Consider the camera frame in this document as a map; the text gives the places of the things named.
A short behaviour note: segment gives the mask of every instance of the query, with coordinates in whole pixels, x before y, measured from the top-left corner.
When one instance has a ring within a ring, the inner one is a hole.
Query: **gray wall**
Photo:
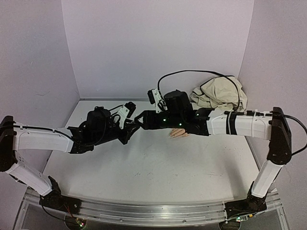
[[[1,1],[0,120],[38,126],[65,124],[79,100],[61,0]],[[42,170],[48,151],[21,152]],[[13,227],[25,186],[0,173],[0,229]]]
[[[239,79],[248,95],[248,107],[285,114],[307,125],[307,1],[255,0],[248,43]],[[293,150],[306,143],[302,128],[289,121]],[[261,161],[268,142],[252,145]],[[291,229],[306,229],[307,151],[293,157],[277,178]]]
[[[167,73],[209,69],[238,75],[254,0],[65,0],[63,17],[82,98],[147,98]],[[167,93],[206,78],[163,81]]]

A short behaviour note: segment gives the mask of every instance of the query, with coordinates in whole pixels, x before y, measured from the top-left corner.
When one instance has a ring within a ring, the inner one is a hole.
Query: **white wall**
[[[239,80],[248,107],[283,108],[307,125],[307,1],[256,0]],[[306,144],[302,128],[289,121],[293,150]],[[253,139],[261,161],[268,142]],[[293,157],[277,178],[278,191],[293,230],[306,229],[307,151]]]
[[[253,0],[64,0],[63,17],[82,98],[147,98],[158,79],[182,69],[238,75]],[[165,80],[164,93],[206,79]]]
[[[0,120],[60,127],[78,100],[61,0],[1,1]],[[42,170],[50,152],[21,154]],[[25,189],[0,173],[0,229],[12,229]]]

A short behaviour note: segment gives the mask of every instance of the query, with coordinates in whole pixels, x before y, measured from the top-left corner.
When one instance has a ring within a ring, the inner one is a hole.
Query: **white table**
[[[95,106],[122,101],[80,101],[67,126],[79,126]],[[134,102],[137,110],[153,109]],[[97,201],[178,204],[246,198],[258,168],[245,137],[168,137],[168,129],[138,130],[127,145],[114,140],[84,154],[54,151],[44,174],[64,195]]]

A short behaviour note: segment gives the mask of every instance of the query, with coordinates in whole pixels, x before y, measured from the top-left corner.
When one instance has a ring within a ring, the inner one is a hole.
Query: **table surface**
[[[67,125],[79,126],[95,106],[123,101],[80,101]],[[135,101],[137,110],[153,109]],[[120,203],[198,203],[246,198],[258,174],[245,137],[169,138],[170,129],[138,130],[127,145],[114,140],[92,152],[52,152],[45,175],[64,195]]]

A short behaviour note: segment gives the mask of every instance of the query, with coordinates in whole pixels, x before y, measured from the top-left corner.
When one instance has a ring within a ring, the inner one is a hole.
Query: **crumpled fabric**
[[[238,112],[246,110],[248,98],[242,90],[241,83],[235,77],[228,77],[238,87],[240,102]],[[224,78],[213,78],[198,88],[195,88],[190,95],[191,99],[203,108],[220,108],[225,111],[232,111],[238,105],[238,92],[234,84]]]

